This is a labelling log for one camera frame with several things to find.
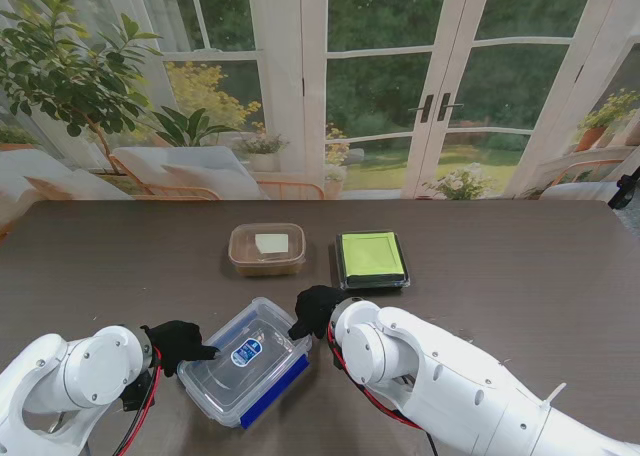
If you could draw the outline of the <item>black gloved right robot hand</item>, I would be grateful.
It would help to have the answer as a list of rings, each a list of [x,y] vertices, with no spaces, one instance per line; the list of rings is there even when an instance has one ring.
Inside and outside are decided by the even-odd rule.
[[[297,321],[288,331],[289,338],[297,341],[314,335],[321,340],[334,309],[347,298],[345,291],[324,285],[315,285],[299,293],[295,305]]]

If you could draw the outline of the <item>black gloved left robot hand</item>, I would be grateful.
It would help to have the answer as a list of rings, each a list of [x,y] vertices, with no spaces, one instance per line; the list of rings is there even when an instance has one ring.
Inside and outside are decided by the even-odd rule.
[[[141,329],[159,352],[160,366],[167,378],[175,375],[181,362],[214,360],[219,352],[218,348],[203,343],[200,327],[192,322],[173,320]]]

